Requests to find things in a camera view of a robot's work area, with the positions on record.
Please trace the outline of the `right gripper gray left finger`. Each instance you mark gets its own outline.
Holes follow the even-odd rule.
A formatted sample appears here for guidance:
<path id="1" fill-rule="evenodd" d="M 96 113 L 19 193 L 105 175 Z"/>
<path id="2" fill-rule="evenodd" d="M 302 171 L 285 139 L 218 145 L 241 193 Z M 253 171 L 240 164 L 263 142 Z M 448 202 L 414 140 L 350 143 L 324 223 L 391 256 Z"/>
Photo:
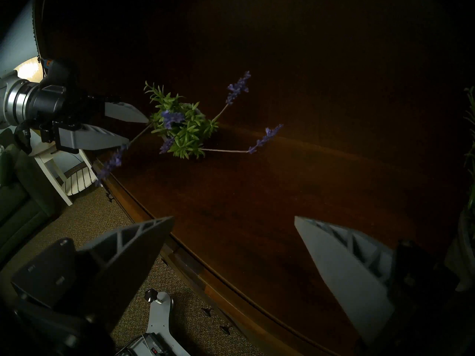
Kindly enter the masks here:
<path id="1" fill-rule="evenodd" d="M 119 227 L 76 248 L 57 240 L 11 278 L 14 309 L 38 319 L 92 317 L 111 333 L 149 275 L 173 216 Z"/>

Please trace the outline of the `right gripper gray right finger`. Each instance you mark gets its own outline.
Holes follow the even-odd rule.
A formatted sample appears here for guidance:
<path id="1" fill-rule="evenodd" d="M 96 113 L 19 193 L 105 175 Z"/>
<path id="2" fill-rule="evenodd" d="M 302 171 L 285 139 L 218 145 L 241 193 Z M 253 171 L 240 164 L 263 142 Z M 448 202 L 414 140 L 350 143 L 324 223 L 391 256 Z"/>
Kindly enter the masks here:
<path id="1" fill-rule="evenodd" d="M 392 250 L 348 227 L 302 216 L 294 226 L 363 347 L 414 347 L 458 286 L 411 240 Z"/>

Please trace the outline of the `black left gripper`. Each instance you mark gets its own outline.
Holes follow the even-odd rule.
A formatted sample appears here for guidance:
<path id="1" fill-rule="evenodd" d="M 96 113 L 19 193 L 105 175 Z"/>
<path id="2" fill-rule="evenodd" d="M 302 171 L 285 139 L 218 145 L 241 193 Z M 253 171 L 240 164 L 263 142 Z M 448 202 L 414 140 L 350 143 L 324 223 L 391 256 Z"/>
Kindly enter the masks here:
<path id="1" fill-rule="evenodd" d="M 131 104 L 105 102 L 104 96 L 89 94 L 75 86 L 49 85 L 38 89 L 29 104 L 29 127 L 40 128 L 43 142 L 54 142 L 57 150 L 73 154 L 129 144 L 125 137 L 86 124 L 95 114 L 103 112 L 106 117 L 124 122 L 149 122 Z"/>

